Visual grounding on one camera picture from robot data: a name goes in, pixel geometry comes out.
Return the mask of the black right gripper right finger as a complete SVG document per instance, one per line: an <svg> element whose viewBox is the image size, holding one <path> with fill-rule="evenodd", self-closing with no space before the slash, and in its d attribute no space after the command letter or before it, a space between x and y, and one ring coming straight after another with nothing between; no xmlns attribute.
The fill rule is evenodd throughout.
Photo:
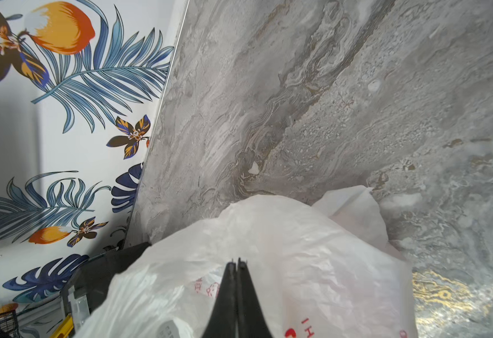
<svg viewBox="0 0 493 338"><path fill-rule="evenodd" d="M239 338L272 338L263 316L248 265L241 259L236 270L237 332Z"/></svg>

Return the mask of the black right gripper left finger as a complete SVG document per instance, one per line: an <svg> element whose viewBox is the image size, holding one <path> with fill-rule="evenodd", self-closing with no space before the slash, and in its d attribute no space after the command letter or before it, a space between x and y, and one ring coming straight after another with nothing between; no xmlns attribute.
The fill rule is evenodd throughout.
<svg viewBox="0 0 493 338"><path fill-rule="evenodd" d="M229 262L202 338L234 338L237 326L237 264Z"/></svg>

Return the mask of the white plastic bag red print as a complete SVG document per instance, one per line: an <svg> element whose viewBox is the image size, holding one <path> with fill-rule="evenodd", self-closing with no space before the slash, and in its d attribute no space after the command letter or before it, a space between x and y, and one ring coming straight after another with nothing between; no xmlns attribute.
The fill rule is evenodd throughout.
<svg viewBox="0 0 493 338"><path fill-rule="evenodd" d="M256 195L155 243L111 281L78 337L200 337L244 261L274 337L416 337L412 268L367 187L308 206Z"/></svg>

